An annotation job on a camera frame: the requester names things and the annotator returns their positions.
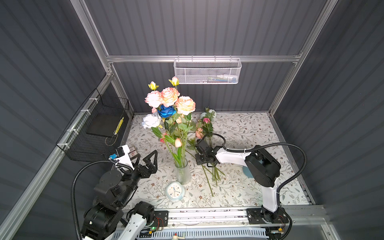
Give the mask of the pink tulip stem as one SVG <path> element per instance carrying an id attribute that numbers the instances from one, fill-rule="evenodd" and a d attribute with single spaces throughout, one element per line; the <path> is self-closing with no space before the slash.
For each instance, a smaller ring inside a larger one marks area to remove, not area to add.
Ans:
<path id="1" fill-rule="evenodd" d="M 176 138 L 174 142 L 176 153 L 173 154 L 176 166 L 178 168 L 184 168 L 185 167 L 185 157 L 183 153 L 183 143 L 180 138 Z"/>

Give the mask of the clear ribbed glass vase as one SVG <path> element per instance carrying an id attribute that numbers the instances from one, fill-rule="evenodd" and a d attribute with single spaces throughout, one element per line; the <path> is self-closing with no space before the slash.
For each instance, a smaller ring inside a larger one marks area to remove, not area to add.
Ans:
<path id="1" fill-rule="evenodd" d="M 175 168 L 177 181 L 182 185 L 188 184 L 191 180 L 191 172 L 188 161 L 175 161 Z"/>

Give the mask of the teal ceramic vase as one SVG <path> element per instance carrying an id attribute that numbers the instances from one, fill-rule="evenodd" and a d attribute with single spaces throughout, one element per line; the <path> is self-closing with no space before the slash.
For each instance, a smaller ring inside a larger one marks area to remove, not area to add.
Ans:
<path id="1" fill-rule="evenodd" d="M 250 169 L 249 169 L 248 167 L 246 167 L 246 166 L 243 166 L 243 173 L 244 173 L 244 175 L 245 175 L 247 178 L 251 178 L 251 179 L 254 178 L 253 175 L 252 175 L 252 173 L 251 173 L 251 171 L 250 171 Z"/>

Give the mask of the blue rose stem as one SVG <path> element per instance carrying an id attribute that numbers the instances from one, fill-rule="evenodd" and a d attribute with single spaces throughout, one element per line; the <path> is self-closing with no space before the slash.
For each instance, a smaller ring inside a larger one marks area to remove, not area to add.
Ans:
<path id="1" fill-rule="evenodd" d="M 174 115 L 177 113 L 176 109 L 173 106 L 165 107 L 160 105 L 154 115 L 154 122 L 152 126 L 153 133 L 158 137 L 158 139 L 163 142 L 170 153 L 175 153 L 175 142 L 178 137 L 174 136 L 176 131 L 176 122 L 174 120 Z"/>

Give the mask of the pink peony spray stem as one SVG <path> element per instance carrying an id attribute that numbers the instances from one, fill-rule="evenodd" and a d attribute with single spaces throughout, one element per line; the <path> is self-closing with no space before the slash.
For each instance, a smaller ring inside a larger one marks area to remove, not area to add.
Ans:
<path id="1" fill-rule="evenodd" d="M 158 108 L 163 104 L 162 94 L 159 92 L 158 85 L 155 82 L 148 84 L 151 92 L 147 94 L 145 102 L 152 108 L 152 113 L 156 113 Z"/>

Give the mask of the white rose stem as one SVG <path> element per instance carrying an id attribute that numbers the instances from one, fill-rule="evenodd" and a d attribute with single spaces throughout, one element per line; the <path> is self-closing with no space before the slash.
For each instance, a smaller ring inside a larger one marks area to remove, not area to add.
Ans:
<path id="1" fill-rule="evenodd" d="M 152 130 L 152 126 L 153 126 L 153 122 L 154 122 L 154 115 L 153 115 L 153 113 L 152 114 L 148 114 L 148 115 L 146 115 L 144 118 L 143 118 L 143 122 L 142 122 L 142 126 L 145 128 L 145 129 L 149 129 L 149 130 L 151 130 L 152 131 L 152 133 L 153 133 L 153 130 Z M 181 134 L 178 132 L 178 124 L 176 123 L 176 129 L 175 129 L 176 131 L 174 132 L 174 136 L 175 137 L 178 137 L 178 138 L 180 138 L 181 139 Z"/>

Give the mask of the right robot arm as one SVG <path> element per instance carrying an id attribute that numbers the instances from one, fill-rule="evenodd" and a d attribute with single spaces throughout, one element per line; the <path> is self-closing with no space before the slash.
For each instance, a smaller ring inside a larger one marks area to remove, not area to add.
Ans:
<path id="1" fill-rule="evenodd" d="M 271 223 L 279 215 L 278 180 L 281 165 L 266 151 L 266 148 L 279 145 L 282 145 L 282 143 L 272 143 L 265 146 L 257 145 L 252 149 L 235 150 L 224 146 L 213 148 L 204 140 L 198 140 L 195 145 L 197 150 L 195 158 L 199 165 L 235 164 L 247 167 L 255 181 L 262 186 L 262 214 L 264 220 Z"/>

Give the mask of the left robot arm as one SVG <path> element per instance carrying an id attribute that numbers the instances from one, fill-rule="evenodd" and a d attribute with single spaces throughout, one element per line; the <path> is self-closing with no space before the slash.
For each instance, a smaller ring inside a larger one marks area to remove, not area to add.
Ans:
<path id="1" fill-rule="evenodd" d="M 149 178 L 158 170 L 156 150 L 144 158 L 144 165 L 139 163 L 139 154 L 134 156 L 137 161 L 132 167 L 124 164 L 118 157 L 117 154 L 109 157 L 107 162 L 112 163 L 114 168 L 103 174 L 95 186 L 96 203 L 84 214 L 83 226 L 80 227 L 78 219 L 74 218 L 79 240 L 105 240 L 113 234 L 118 223 L 123 220 L 123 208 L 134 196 L 139 181 Z"/>

